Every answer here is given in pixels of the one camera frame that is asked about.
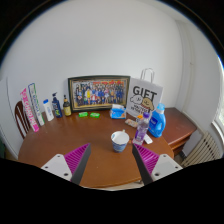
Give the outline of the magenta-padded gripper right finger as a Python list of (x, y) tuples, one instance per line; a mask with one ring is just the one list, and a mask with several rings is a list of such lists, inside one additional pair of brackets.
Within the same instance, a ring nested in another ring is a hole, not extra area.
[(144, 185), (148, 185), (182, 169), (169, 155), (158, 155), (140, 145), (134, 144), (132, 153)]

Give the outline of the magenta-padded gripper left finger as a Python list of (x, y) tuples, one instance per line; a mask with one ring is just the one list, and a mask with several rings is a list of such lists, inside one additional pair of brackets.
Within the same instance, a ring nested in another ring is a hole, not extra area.
[(91, 145), (87, 143), (66, 155), (56, 154), (42, 166), (42, 169), (79, 185), (90, 154)]

